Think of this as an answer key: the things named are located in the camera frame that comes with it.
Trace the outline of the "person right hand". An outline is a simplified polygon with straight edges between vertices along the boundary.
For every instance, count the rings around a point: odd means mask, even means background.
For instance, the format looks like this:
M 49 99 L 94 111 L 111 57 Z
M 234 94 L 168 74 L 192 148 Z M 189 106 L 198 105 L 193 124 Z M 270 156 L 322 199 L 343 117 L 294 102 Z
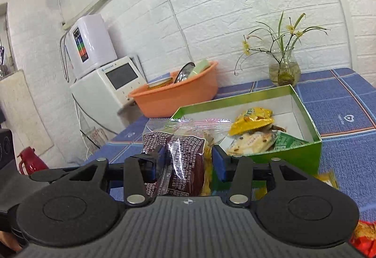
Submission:
M 12 235 L 12 233 L 7 233 L 0 231 L 0 241 L 2 244 L 12 249 L 15 252 L 18 252 L 22 249 L 17 239 Z

